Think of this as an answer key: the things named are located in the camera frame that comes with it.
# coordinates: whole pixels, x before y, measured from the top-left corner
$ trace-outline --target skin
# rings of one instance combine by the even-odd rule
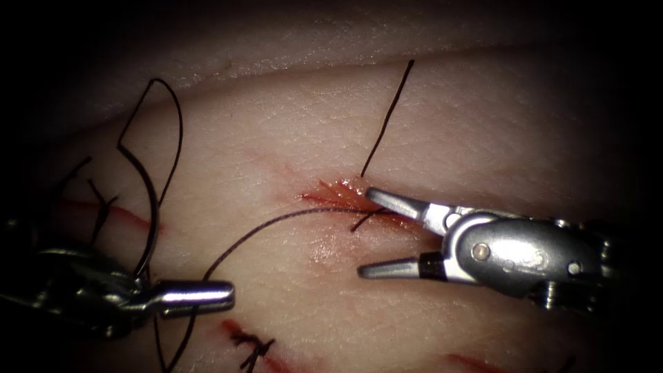
[[[65,196],[94,200],[85,183],[92,178],[106,199],[119,195],[116,206],[149,217],[142,181],[114,143],[147,79],[172,82],[184,146],[151,266],[157,279],[198,279],[250,229],[313,206],[299,196],[318,180],[358,176],[414,58],[368,184],[573,221],[623,223],[638,213],[644,181],[634,164],[642,155],[633,150],[640,139],[633,127],[617,126],[626,110],[615,105],[622,67],[586,45],[574,23],[517,7],[489,12],[425,3],[271,10],[235,9],[234,17],[225,15],[229,24],[196,13],[195,30],[186,27],[193,21],[172,31],[146,28],[133,48],[86,70],[81,76],[94,80],[70,83],[62,100],[69,104],[50,113],[56,129],[26,131],[41,147],[30,161],[32,183],[46,189],[91,155]],[[282,26],[295,19],[301,27]],[[108,43],[109,50],[118,46]],[[177,117],[162,88],[147,102],[126,145],[159,193],[175,154]],[[58,125],[71,106],[79,110]],[[93,212],[57,214],[65,222],[60,229],[89,237]],[[251,349],[233,346],[220,327],[226,318],[264,341],[275,338],[268,356],[298,372],[481,371],[447,354],[509,372],[554,371],[572,354],[572,372],[606,369],[600,322],[481,287],[359,279],[358,265],[439,247],[433,235],[386,219],[350,233],[359,218],[305,216],[244,243],[212,277],[236,285],[236,307],[199,319],[176,370],[239,370]],[[111,215],[98,247],[133,268],[145,233]],[[169,359],[186,321],[161,325]],[[61,360],[71,369],[158,371],[151,327],[124,341],[64,346]],[[259,362],[256,372],[271,370]]]

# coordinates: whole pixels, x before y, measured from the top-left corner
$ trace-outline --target metal instrument tip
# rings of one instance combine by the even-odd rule
[[[447,280],[442,255],[437,251],[421,254],[418,258],[402,258],[361,265],[357,268],[357,274],[369,280],[388,278]]]

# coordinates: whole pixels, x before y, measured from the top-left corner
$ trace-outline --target blood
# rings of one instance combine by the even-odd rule
[[[242,326],[237,321],[230,318],[221,322],[221,329],[231,336],[244,333]],[[280,358],[265,356],[263,361],[272,373],[292,373],[288,364]]]
[[[368,187],[370,184],[360,178],[341,179],[335,182],[324,182],[318,179],[318,184],[312,191],[302,193],[299,197],[318,204],[348,209],[377,210],[380,206],[364,198]]]
[[[476,372],[479,372],[479,373],[508,373],[505,370],[502,370],[498,367],[487,364],[486,362],[481,361],[481,360],[476,359],[476,358],[471,358],[471,357],[462,356],[462,355],[458,355],[458,354],[447,354],[447,355],[445,355],[445,358],[448,361],[463,364],[463,365],[467,366],[468,368],[471,368],[471,369],[473,369],[473,370],[475,370]]]
[[[364,197],[366,189],[370,186],[368,181],[358,177],[343,178],[335,182],[318,179],[317,185],[311,191],[301,193],[299,198],[302,201],[313,202],[316,206],[375,211],[381,206]],[[396,214],[375,215],[371,219],[380,220],[385,224],[395,224],[411,232],[420,230],[412,220]]]
[[[69,200],[67,198],[63,198],[61,200],[61,203],[68,209],[74,209],[78,211],[92,211],[96,213],[97,210],[99,210],[98,202],[77,201],[77,200]],[[109,215],[115,216],[120,220],[124,221],[125,223],[131,224],[134,227],[141,229],[142,231],[147,232],[150,230],[150,222],[148,220],[142,219],[136,216],[131,211],[123,209],[119,206],[111,205]],[[165,226],[163,224],[159,224],[158,227],[159,233],[162,233],[164,228]]]

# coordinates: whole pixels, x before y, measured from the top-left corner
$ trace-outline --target screw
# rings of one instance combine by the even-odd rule
[[[566,267],[566,270],[570,275],[577,275],[582,271],[582,268],[580,267],[580,263],[578,262],[570,262],[568,263],[568,266]]]
[[[490,248],[484,243],[476,244],[472,248],[472,257],[475,260],[486,260],[490,256]]]

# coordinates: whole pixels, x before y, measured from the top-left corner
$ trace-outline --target black suture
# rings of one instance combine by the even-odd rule
[[[359,226],[364,224],[366,220],[369,220],[373,215],[385,213],[385,210],[386,210],[385,207],[381,207],[375,211],[367,213],[363,218],[359,219],[359,221],[355,225],[353,225],[352,228],[350,228],[350,231],[354,233],[357,230],[357,228],[359,228]]]
[[[129,126],[131,125],[134,117],[138,113],[138,110],[140,109],[141,105],[143,104],[145,97],[147,96],[147,93],[150,91],[150,88],[152,88],[152,85],[154,83],[159,83],[165,87],[168,92],[170,93],[171,97],[173,98],[173,101],[175,102],[175,106],[177,107],[177,117],[179,119],[179,138],[177,141],[177,153],[175,154],[175,161],[173,162],[173,167],[171,168],[171,172],[169,173],[168,179],[166,181],[166,184],[164,185],[164,189],[161,193],[161,197],[159,200],[157,200],[157,194],[156,190],[154,189],[154,184],[152,183],[152,180],[150,179],[147,170],[145,167],[142,165],[142,163],[133,155],[123,144],[122,144],[122,139],[124,139],[124,135],[126,134]],[[180,153],[182,152],[182,138],[184,137],[184,122],[182,119],[182,107],[180,106],[180,101],[177,98],[177,95],[175,94],[175,91],[162,79],[154,78],[151,79],[147,87],[145,88],[145,91],[141,95],[140,99],[138,100],[138,103],[136,104],[136,107],[134,108],[133,112],[131,113],[131,116],[126,122],[126,125],[122,129],[122,133],[120,134],[119,138],[117,139],[117,150],[134,166],[136,171],[140,174],[141,179],[143,180],[143,183],[145,184],[145,188],[147,189],[147,194],[149,197],[150,201],[150,228],[149,232],[147,235],[147,242],[145,244],[145,250],[143,251],[143,254],[136,264],[136,268],[134,269],[134,276],[136,278],[139,278],[141,276],[145,276],[147,278],[148,284],[151,281],[150,273],[149,273],[149,263],[150,259],[152,258],[152,254],[154,253],[154,248],[156,246],[156,240],[157,240],[157,227],[159,225],[159,207],[161,206],[161,203],[163,203],[164,198],[166,196],[166,192],[168,191],[168,187],[171,183],[171,180],[173,179],[173,174],[175,173],[175,170],[177,168],[177,163],[180,160]],[[153,318],[153,325],[154,325],[154,333],[155,333],[155,340],[156,340],[156,345],[157,345],[157,354],[159,357],[159,363],[161,365],[162,371],[166,371],[167,366],[166,366],[166,361],[164,359],[163,355],[163,349],[161,346],[161,338],[160,338],[160,333],[159,333],[159,325],[158,321],[156,319],[156,316]]]
[[[173,163],[173,168],[171,169],[171,172],[169,174],[168,180],[166,181],[166,186],[164,187],[164,190],[162,192],[162,196],[160,200],[157,201],[157,194],[156,190],[154,189],[154,184],[152,183],[152,180],[150,179],[147,170],[145,167],[140,163],[140,161],[131,153],[130,150],[128,150],[123,144],[122,144],[122,139],[124,138],[124,135],[126,134],[127,130],[129,129],[129,126],[131,125],[133,118],[136,116],[138,113],[138,110],[140,109],[141,105],[143,104],[143,101],[145,101],[145,97],[147,96],[147,93],[150,91],[150,88],[154,83],[159,83],[163,85],[168,92],[171,94],[171,97],[173,98],[173,101],[175,102],[175,105],[177,106],[177,114],[180,120],[180,139],[179,139],[179,144],[177,147],[177,154],[175,156],[175,162]],[[134,108],[133,112],[131,113],[131,116],[126,122],[126,125],[124,126],[124,129],[122,130],[122,133],[120,134],[119,138],[117,139],[117,150],[122,153],[122,155],[134,166],[136,171],[140,174],[141,179],[143,179],[143,183],[145,184],[145,187],[147,189],[148,197],[150,200],[150,229],[147,235],[147,242],[145,244],[145,250],[143,251],[143,255],[138,261],[138,264],[136,265],[136,268],[134,269],[134,275],[136,277],[140,277],[143,272],[146,270],[147,265],[150,261],[150,258],[152,257],[152,253],[154,252],[154,247],[156,245],[156,238],[157,238],[157,227],[159,225],[159,213],[158,213],[158,207],[161,204],[161,201],[163,201],[163,197],[166,194],[166,190],[168,189],[168,185],[171,182],[171,178],[173,177],[173,173],[175,172],[175,168],[177,166],[177,161],[179,160],[180,157],[180,151],[182,149],[182,131],[183,131],[183,123],[182,123],[182,109],[180,108],[180,101],[177,99],[177,95],[175,94],[175,91],[163,80],[155,78],[150,80],[150,82],[147,84],[147,87],[145,88],[145,91],[143,92],[142,96],[140,97],[140,100],[138,101],[138,104]]]
[[[276,342],[276,339],[270,339],[267,341],[267,343],[263,343],[255,334],[245,334],[243,332],[230,336],[230,339],[235,342],[235,347],[241,345],[242,343],[253,343],[255,345],[249,357],[247,357],[247,359],[244,360],[242,364],[240,364],[240,370],[244,369],[247,365],[249,366],[246,373],[253,372],[253,369],[258,362],[258,357],[264,357],[267,355],[271,345]]]
[[[99,192],[99,189],[97,189],[92,179],[88,179],[88,184],[90,185],[90,188],[92,188],[92,192],[95,194],[97,201],[99,201],[99,211],[97,212],[95,229],[92,232],[92,238],[90,239],[90,246],[92,246],[95,243],[95,241],[97,241],[97,236],[99,235],[99,232],[102,230],[102,227],[106,222],[106,219],[108,219],[108,214],[111,212],[111,205],[113,204],[113,202],[117,200],[118,196],[116,195],[115,197],[111,198],[110,201],[106,202],[106,199]]]
[[[380,130],[380,135],[378,135],[378,139],[375,141],[375,145],[373,145],[373,149],[371,150],[371,153],[368,155],[368,158],[366,159],[366,163],[364,163],[364,168],[361,170],[360,176],[363,178],[364,174],[366,173],[366,169],[368,169],[368,164],[371,162],[371,159],[373,158],[373,154],[375,154],[375,151],[378,149],[378,145],[380,145],[380,141],[382,141],[382,136],[384,136],[385,131],[387,130],[387,123],[389,123],[389,118],[392,116],[392,112],[394,111],[394,108],[396,107],[396,103],[398,102],[398,99],[401,97],[401,91],[403,90],[403,87],[405,85],[405,81],[407,80],[407,76],[410,73],[410,70],[412,69],[412,65],[414,65],[414,60],[411,59],[407,63],[407,68],[405,68],[405,73],[403,73],[403,78],[401,79],[401,84],[398,86],[398,90],[396,91],[396,95],[394,96],[394,99],[392,100],[391,106],[389,106],[389,110],[387,110],[387,115],[385,116],[385,121],[382,124],[382,129]]]
[[[221,256],[219,256],[214,263],[209,267],[207,272],[205,272],[205,275],[203,276],[202,280],[203,281],[208,281],[214,271],[217,269],[217,267],[223,262],[230,254],[233,253],[242,243],[244,243],[246,240],[248,240],[250,237],[258,233],[259,231],[262,231],[263,229],[269,227],[270,225],[273,225],[277,222],[290,219],[290,218],[295,218],[297,216],[303,216],[303,215],[309,215],[311,213],[359,213],[359,214],[364,214],[364,213],[371,213],[373,211],[368,211],[368,210],[357,210],[357,209],[346,209],[343,207],[321,207],[321,208],[315,208],[315,209],[306,209],[306,210],[300,210],[300,211],[295,211],[293,213],[287,213],[285,215],[278,216],[274,219],[268,220],[261,225],[257,226],[256,228],[253,228],[250,230],[247,234],[243,235],[237,242],[235,242],[232,246],[230,246],[226,251],[224,251]],[[191,317],[189,319],[189,324],[186,326],[186,331],[184,333],[184,338],[182,338],[182,342],[180,343],[180,346],[177,348],[177,351],[175,352],[175,355],[173,356],[173,360],[171,363],[168,365],[166,370],[164,372],[170,373],[173,371],[175,366],[177,365],[177,362],[179,359],[182,357],[182,354],[184,353],[184,350],[186,349],[186,345],[189,343],[189,340],[191,339],[191,334],[193,333],[193,326],[195,325],[195,318],[198,314],[198,308],[194,307],[191,310]]]
[[[92,157],[88,155],[50,190],[45,211],[42,211],[41,216],[44,218],[48,218],[50,216],[50,209],[53,207],[53,205],[55,205],[55,202],[60,199],[62,193],[64,192],[64,188],[73,178],[76,177],[78,171],[80,171],[83,166],[90,162],[92,162]]]
[[[152,79],[147,84],[147,87],[145,88],[143,95],[140,97],[138,104],[133,109],[131,116],[126,121],[126,125],[124,126],[122,133],[119,135],[119,138],[117,139],[117,150],[120,153],[122,153],[122,155],[133,165],[136,171],[140,174],[140,177],[141,179],[143,179],[143,183],[145,184],[145,189],[147,189],[147,196],[150,200],[150,229],[149,232],[147,233],[147,242],[145,244],[145,250],[143,250],[143,255],[138,260],[138,264],[136,265],[136,268],[133,271],[133,274],[136,278],[142,276],[147,266],[147,263],[150,261],[152,253],[154,252],[154,247],[156,245],[156,238],[157,238],[157,226],[159,225],[159,210],[157,207],[158,205],[157,192],[154,189],[154,184],[152,183],[152,180],[150,179],[147,170],[145,169],[143,164],[138,160],[138,158],[136,158],[136,156],[133,155],[133,153],[131,153],[129,149],[127,149],[126,147],[124,147],[124,145],[122,145],[122,139],[124,138],[124,134],[126,134],[126,131],[129,129],[129,126],[131,125],[133,118],[136,116],[136,113],[138,113],[138,109],[140,109],[140,106],[143,104],[143,101],[147,96],[147,92],[150,91],[150,88],[152,87],[155,81],[157,80]]]

